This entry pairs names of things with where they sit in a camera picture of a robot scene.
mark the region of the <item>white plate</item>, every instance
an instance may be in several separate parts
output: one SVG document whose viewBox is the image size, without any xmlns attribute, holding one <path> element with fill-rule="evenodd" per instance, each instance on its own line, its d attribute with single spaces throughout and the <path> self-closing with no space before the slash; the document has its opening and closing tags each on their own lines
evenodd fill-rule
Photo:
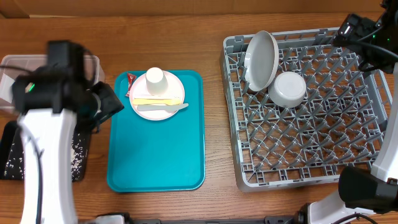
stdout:
<svg viewBox="0 0 398 224">
<path fill-rule="evenodd" d="M 266 31 L 255 34 L 244 57 L 249 89 L 260 91 L 269 86 L 275 78 L 278 62 L 279 48 L 275 38 Z"/>
<path fill-rule="evenodd" d="M 169 87 L 167 88 L 166 92 L 163 94 L 164 96 L 174 96 L 179 97 L 181 102 L 184 102 L 185 99 L 185 90 L 182 82 L 179 78 L 177 78 L 174 74 L 163 71 L 164 75 L 166 76 L 167 83 Z M 167 112 L 165 110 L 158 110 L 158 111 L 138 111 L 137 105 L 132 103 L 132 100 L 136 96 L 142 95 L 150 95 L 147 90 L 147 83 L 145 79 L 145 74 L 141 75 L 137 78 L 137 80 L 132 84 L 130 89 L 130 104 L 132 109 L 142 118 L 151 120 L 151 121 L 161 121 L 163 119 L 167 119 L 173 116 L 177 111 L 174 112 Z"/>
</svg>

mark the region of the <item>clear plastic bin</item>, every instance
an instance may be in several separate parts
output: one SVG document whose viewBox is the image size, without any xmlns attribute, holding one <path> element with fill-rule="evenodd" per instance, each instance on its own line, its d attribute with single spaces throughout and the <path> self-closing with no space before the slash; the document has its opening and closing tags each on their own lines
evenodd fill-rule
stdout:
<svg viewBox="0 0 398 224">
<path fill-rule="evenodd" d="M 99 81 L 104 82 L 105 74 L 101 68 L 100 60 L 97 56 L 94 56 L 94 58 L 96 60 L 95 83 Z M 7 55 L 3 58 L 1 65 L 17 66 L 33 71 L 45 65 L 46 61 L 46 55 Z M 90 76 L 90 79 L 93 73 L 93 60 L 90 56 L 85 56 L 85 70 L 86 74 Z M 26 75 L 26 73 L 13 69 L 0 68 L 0 110 L 5 110 L 10 113 L 14 111 L 11 85 L 18 75 Z"/>
</svg>

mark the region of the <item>green light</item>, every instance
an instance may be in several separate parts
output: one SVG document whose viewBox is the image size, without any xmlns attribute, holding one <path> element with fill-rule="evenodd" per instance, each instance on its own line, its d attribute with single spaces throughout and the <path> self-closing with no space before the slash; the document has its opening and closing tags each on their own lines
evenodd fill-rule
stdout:
<svg viewBox="0 0 398 224">
<path fill-rule="evenodd" d="M 32 91 L 33 87 L 35 87 L 35 83 L 30 87 L 29 91 Z"/>
</svg>

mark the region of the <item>black and white speckled surface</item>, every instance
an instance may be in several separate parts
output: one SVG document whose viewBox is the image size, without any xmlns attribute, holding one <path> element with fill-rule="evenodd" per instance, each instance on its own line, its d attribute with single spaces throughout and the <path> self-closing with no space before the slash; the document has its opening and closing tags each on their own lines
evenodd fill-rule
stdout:
<svg viewBox="0 0 398 224">
<path fill-rule="evenodd" d="M 72 181 L 81 181 L 84 177 L 87 163 L 88 148 L 90 146 L 90 133 L 75 133 L 71 144 L 71 171 Z M 24 179 L 24 151 L 21 139 L 15 136 L 10 149 L 3 179 Z"/>
</svg>

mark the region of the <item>metal rack grid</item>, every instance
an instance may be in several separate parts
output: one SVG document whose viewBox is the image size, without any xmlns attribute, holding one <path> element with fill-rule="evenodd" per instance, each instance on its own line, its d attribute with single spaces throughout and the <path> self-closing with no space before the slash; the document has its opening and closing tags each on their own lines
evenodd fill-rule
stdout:
<svg viewBox="0 0 398 224">
<path fill-rule="evenodd" d="M 391 94 L 381 71 L 359 72 L 355 53 L 330 45 L 336 31 L 272 34 L 279 46 L 277 75 L 292 71 L 307 84 L 304 101 L 296 108 L 280 108 L 266 90 L 248 89 L 243 61 L 253 35 L 224 40 L 223 85 L 242 191 L 336 182 L 344 166 L 371 168 L 382 144 L 384 106 L 391 105 Z"/>
</svg>

